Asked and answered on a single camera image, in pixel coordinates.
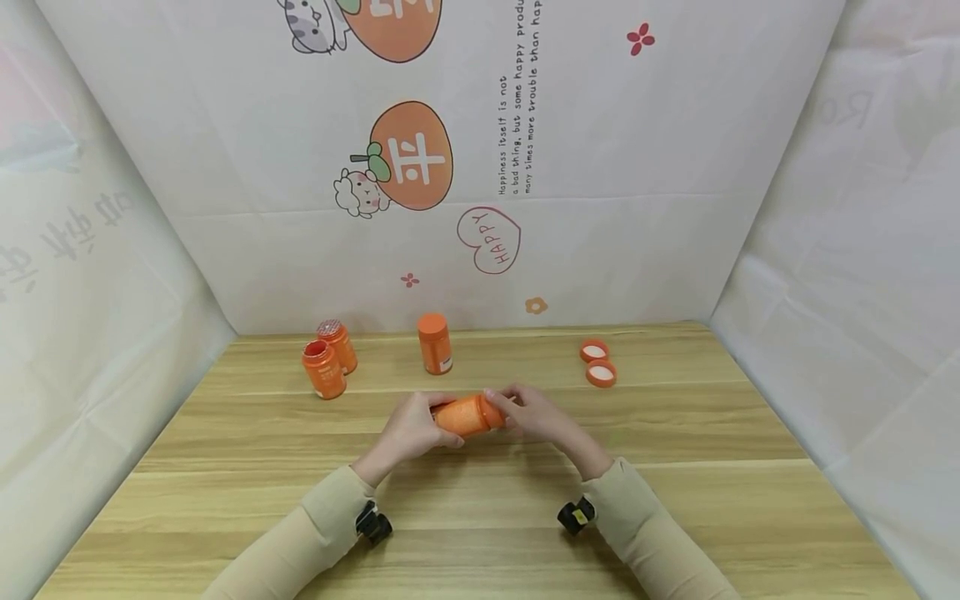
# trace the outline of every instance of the sleeve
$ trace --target sleeve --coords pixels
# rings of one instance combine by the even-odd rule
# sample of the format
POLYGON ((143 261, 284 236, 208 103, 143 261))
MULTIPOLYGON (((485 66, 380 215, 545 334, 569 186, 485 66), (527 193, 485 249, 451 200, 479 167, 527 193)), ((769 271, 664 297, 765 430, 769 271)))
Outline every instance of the sleeve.
POLYGON ((353 547, 356 518, 372 499, 352 468, 338 468, 227 565, 203 600, 293 600, 353 547))
POLYGON ((623 458, 584 482, 600 535, 651 600, 739 600, 723 573, 681 529, 623 458))

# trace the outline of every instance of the person's left hand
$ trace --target person's left hand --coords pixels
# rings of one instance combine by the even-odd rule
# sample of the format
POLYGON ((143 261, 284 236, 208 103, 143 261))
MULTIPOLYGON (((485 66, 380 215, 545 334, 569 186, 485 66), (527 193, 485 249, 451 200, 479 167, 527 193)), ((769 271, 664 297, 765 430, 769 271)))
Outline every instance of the person's left hand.
POLYGON ((464 439, 437 426, 430 407, 452 402, 438 392, 414 392, 396 404, 370 450, 351 465, 361 479, 376 487, 398 464, 425 454, 431 448, 459 448, 464 439))

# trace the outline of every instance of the white backdrop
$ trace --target white backdrop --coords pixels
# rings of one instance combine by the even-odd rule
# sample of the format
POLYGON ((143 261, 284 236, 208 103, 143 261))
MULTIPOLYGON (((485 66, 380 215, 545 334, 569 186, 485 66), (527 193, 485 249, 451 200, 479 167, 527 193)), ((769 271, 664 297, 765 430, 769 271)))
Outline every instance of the white backdrop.
POLYGON ((925 597, 960 597, 960 4, 850 2, 712 319, 925 597))
POLYGON ((0 3, 0 598, 33 597, 232 337, 32 0, 0 3))
POLYGON ((843 6, 38 4, 242 333, 707 319, 843 6))

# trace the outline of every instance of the cartoon sheep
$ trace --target cartoon sheep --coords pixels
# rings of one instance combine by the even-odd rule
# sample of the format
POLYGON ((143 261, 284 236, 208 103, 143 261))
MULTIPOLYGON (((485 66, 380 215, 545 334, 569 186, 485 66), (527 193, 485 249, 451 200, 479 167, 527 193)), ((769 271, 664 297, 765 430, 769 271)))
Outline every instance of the cartoon sheep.
POLYGON ((337 192, 337 205, 351 217, 372 219, 374 212, 390 206, 390 198, 380 189, 376 176, 370 170, 360 172, 344 169, 340 178, 333 182, 333 189, 337 192))

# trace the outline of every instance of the orange plastic bottle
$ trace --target orange plastic bottle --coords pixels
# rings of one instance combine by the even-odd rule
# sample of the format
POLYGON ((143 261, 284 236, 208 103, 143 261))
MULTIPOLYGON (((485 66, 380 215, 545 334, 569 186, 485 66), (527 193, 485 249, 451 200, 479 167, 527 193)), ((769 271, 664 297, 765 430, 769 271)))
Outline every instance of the orange plastic bottle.
POLYGON ((450 331, 440 313, 427 313, 417 322, 423 367, 431 375, 442 375, 453 367, 450 331))
POLYGON ((314 340, 307 344, 300 360, 317 396, 332 400, 347 388, 343 367, 337 360, 333 346, 326 341, 314 340))
POLYGON ((507 423, 500 409, 487 402, 483 394, 462 397, 430 410, 438 427, 461 438, 499 429, 507 423))
POLYGON ((340 323, 339 319, 327 319, 321 323, 317 327, 317 339, 333 346, 337 360, 344 368, 344 374, 349 375, 357 368, 357 353, 353 351, 353 342, 350 341, 347 326, 340 323))

